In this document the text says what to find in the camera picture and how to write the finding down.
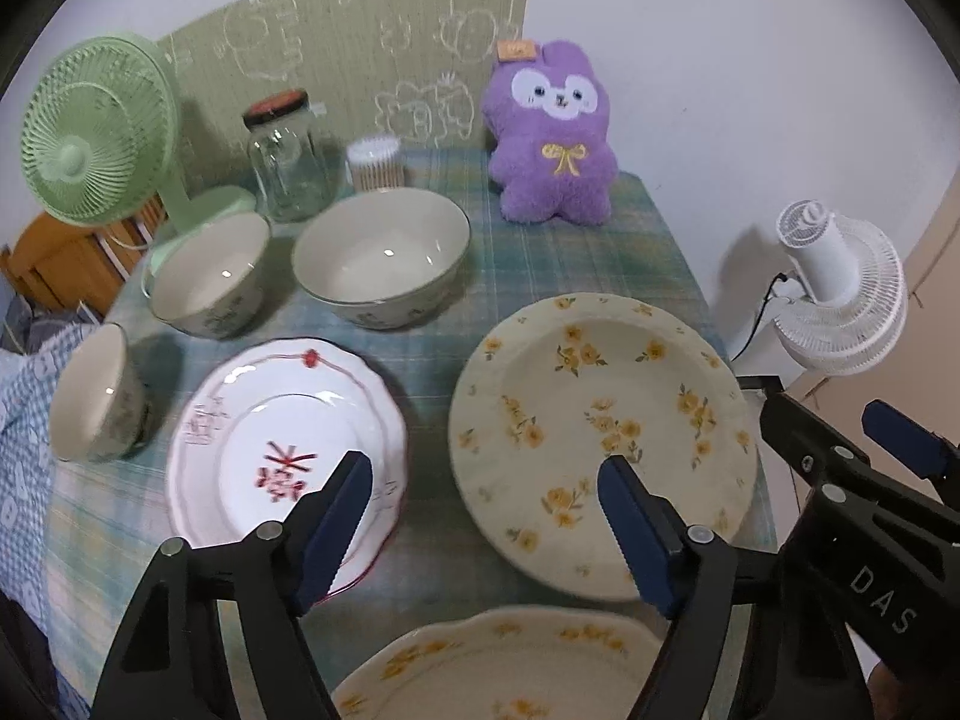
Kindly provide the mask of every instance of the cotton swab container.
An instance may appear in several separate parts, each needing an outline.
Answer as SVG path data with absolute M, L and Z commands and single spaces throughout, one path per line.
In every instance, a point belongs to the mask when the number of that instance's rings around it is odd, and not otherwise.
M 347 146 L 347 165 L 357 191 L 402 187 L 403 159 L 400 138 L 395 135 L 373 135 Z

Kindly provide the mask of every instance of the yellow floral plate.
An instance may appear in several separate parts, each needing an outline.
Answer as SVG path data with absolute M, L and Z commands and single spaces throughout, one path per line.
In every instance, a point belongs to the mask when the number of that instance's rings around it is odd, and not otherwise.
M 498 608 L 400 637 L 333 702 L 353 720 L 623 720 L 660 646 L 617 614 Z
M 514 565 L 596 600 L 637 598 L 596 497 L 621 454 L 690 524 L 726 539 L 750 507 L 757 453 L 731 370 L 661 309 L 576 293 L 498 324 L 460 375 L 453 473 L 483 534 Z

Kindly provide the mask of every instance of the blue gripper pad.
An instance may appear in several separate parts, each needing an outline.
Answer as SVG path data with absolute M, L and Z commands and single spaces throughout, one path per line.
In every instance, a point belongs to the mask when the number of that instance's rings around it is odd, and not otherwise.
M 304 577 L 294 598 L 300 614 L 306 614 L 330 590 L 360 517 L 370 502 L 373 489 L 370 459 L 360 452 L 349 452 L 347 457 L 355 460 L 354 467 L 304 548 Z
M 683 599 L 670 578 L 671 557 L 683 555 L 683 543 L 673 533 L 659 500 L 647 493 L 630 464 L 619 455 L 600 464 L 597 496 L 640 596 L 673 619 Z
M 949 455 L 943 439 L 920 427 L 888 403 L 875 400 L 863 409 L 863 432 L 920 479 L 939 479 L 947 472 Z

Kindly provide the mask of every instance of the wooden chair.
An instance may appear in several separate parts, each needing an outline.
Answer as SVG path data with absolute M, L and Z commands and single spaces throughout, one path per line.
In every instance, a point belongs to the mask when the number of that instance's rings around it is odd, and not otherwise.
M 143 256 L 136 247 L 150 242 L 165 218 L 156 196 L 133 217 L 100 228 L 40 214 L 13 251 L 0 250 L 0 271 L 18 293 L 48 309 L 73 310 L 83 300 L 105 316 Z

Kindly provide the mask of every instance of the red jar lid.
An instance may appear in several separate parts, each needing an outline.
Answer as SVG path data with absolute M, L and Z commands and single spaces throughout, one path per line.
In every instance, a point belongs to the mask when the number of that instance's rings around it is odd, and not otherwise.
M 305 89 L 287 89 L 285 92 L 277 92 L 264 98 L 259 103 L 253 103 L 243 114 L 243 123 L 247 129 L 253 129 L 258 125 L 272 122 L 283 116 L 306 108 L 310 104 L 310 98 Z

